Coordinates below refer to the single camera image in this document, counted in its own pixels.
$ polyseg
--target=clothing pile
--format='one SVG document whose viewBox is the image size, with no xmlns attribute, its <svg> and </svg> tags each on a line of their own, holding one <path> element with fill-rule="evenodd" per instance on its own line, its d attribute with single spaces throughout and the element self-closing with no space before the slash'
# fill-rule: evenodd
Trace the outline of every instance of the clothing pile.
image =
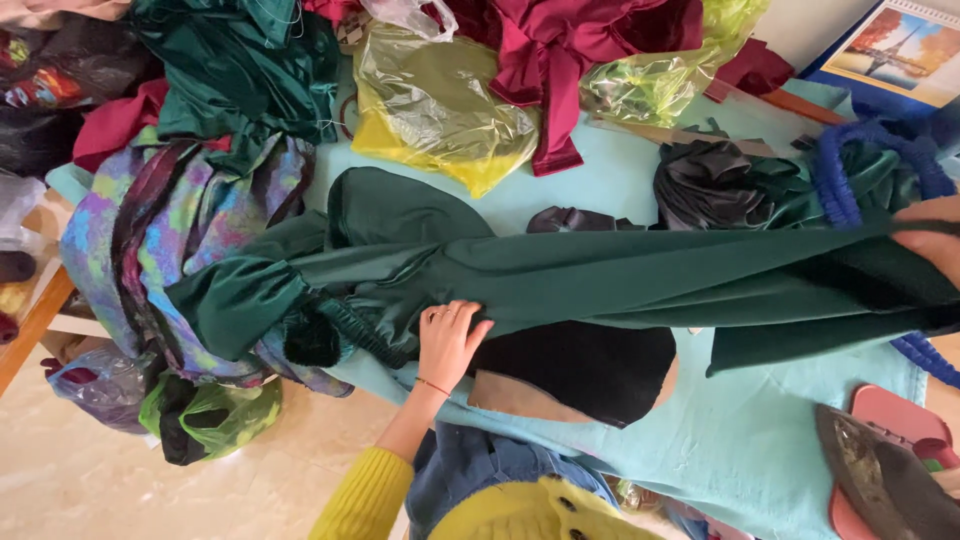
<svg viewBox="0 0 960 540">
<path fill-rule="evenodd" d="M 535 176 L 584 163 L 570 138 L 582 109 L 673 118 L 714 76 L 753 94 L 782 85 L 792 67 L 748 39 L 768 2 L 734 4 L 136 0 L 64 4 L 45 22 L 12 12 L 0 156 L 18 177 L 84 185 L 64 266 L 143 373 L 139 420 L 178 464 L 269 426 L 274 376 L 345 397 L 352 386 L 325 369 L 355 349 L 393 369 L 416 361 L 420 312 L 455 299 L 496 321 L 470 368 L 478 380 L 519 381 L 617 428 L 654 406 L 675 363 L 670 327 L 718 329 L 711 373 L 955 330 L 960 293 L 888 235 L 957 231 L 891 222 L 929 183 L 876 138 L 835 152 L 863 213 L 855 229 L 830 227 L 816 153 L 746 156 L 716 130 L 662 146 L 650 230 L 553 207 L 528 234 L 499 237 L 456 197 L 374 167 L 343 171 L 326 212 L 305 207 L 318 146 L 346 127 L 345 100 L 334 107 L 342 50 L 357 85 L 353 151 L 442 172 L 480 197 L 528 160 Z M 663 59 L 686 62 L 675 94 L 643 67 Z M 243 392 L 262 406 L 232 410 Z M 201 440 L 211 429 L 223 436 Z"/>
</svg>

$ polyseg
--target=hand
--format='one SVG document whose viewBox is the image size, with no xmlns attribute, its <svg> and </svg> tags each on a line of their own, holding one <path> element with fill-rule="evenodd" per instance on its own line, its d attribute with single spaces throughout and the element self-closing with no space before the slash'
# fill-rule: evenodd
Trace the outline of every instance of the hand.
<svg viewBox="0 0 960 540">
<path fill-rule="evenodd" d="M 897 219 L 942 219 L 960 222 L 960 195 L 923 201 L 897 212 Z M 943 233 L 904 231 L 894 234 L 894 240 L 929 260 L 960 288 L 960 238 Z"/>
<path fill-rule="evenodd" d="M 480 310 L 475 302 L 455 300 L 428 307 L 420 314 L 420 369 L 417 376 L 447 394 L 463 378 L 493 321 L 482 321 L 470 332 L 470 319 Z"/>
</svg>

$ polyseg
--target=multicolored printed fabric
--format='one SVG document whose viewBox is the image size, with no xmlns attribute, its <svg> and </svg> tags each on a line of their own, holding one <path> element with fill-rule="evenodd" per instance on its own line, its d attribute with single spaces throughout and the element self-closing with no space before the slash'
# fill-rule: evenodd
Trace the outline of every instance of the multicolored printed fabric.
<svg viewBox="0 0 960 540">
<path fill-rule="evenodd" d="M 156 139 L 156 129 L 147 127 L 127 148 L 104 161 L 91 192 L 77 206 L 60 243 L 63 264 L 70 277 L 110 336 L 129 356 L 141 356 L 145 351 L 139 345 L 143 340 L 124 316 L 111 267 L 111 239 L 117 211 L 133 180 L 163 146 Z M 165 208 L 147 226 L 137 251 L 142 267 L 139 280 L 146 287 L 147 299 L 162 315 L 180 348 L 178 365 L 171 367 L 185 379 L 242 387 L 257 386 L 272 373 L 278 373 L 314 391 L 348 395 L 352 385 L 333 379 L 320 369 L 292 366 L 283 355 L 279 340 L 273 340 L 271 346 L 265 338 L 250 354 L 235 362 L 212 355 L 163 292 L 166 285 L 250 242 L 268 224 L 300 213 L 300 195 L 313 175 L 313 146 L 281 134 L 267 140 L 252 171 L 244 177 L 215 172 L 205 159 L 208 153 L 201 149 L 182 157 L 179 173 L 172 180 L 177 185 Z"/>
</svg>

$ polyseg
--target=blue elastic trim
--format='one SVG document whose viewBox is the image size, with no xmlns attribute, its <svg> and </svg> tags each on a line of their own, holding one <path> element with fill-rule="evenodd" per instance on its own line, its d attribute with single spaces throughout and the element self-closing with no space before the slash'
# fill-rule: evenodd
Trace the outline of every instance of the blue elastic trim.
<svg viewBox="0 0 960 540">
<path fill-rule="evenodd" d="M 891 135 L 880 124 L 854 122 L 827 128 L 817 143 L 816 174 L 813 185 L 830 224 L 837 229 L 849 229 L 863 223 L 860 208 L 850 189 L 847 173 L 840 160 L 840 149 L 847 142 L 862 140 L 886 146 L 897 151 L 917 173 L 920 196 L 924 199 L 956 195 L 956 184 L 947 176 L 935 159 L 935 148 L 920 141 L 909 141 Z M 890 342 L 898 351 L 937 380 L 960 388 L 960 372 L 930 345 L 926 336 L 913 331 Z"/>
</svg>

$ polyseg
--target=red string bracelet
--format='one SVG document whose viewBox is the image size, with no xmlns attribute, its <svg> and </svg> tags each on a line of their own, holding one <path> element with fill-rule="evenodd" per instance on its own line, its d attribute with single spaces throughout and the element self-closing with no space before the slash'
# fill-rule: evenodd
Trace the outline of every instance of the red string bracelet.
<svg viewBox="0 0 960 540">
<path fill-rule="evenodd" d="M 420 377 L 416 377 L 415 379 L 417 380 L 417 382 L 422 382 L 423 384 L 426 384 L 427 386 L 433 388 L 434 390 L 437 390 L 438 392 L 443 392 L 443 393 L 445 393 L 446 396 L 447 396 L 447 398 L 450 397 L 450 393 L 449 393 L 449 392 L 447 392 L 446 390 L 440 388 L 440 386 L 437 386 L 437 385 L 434 384 L 433 382 L 430 382 L 429 380 L 421 379 Z"/>
</svg>

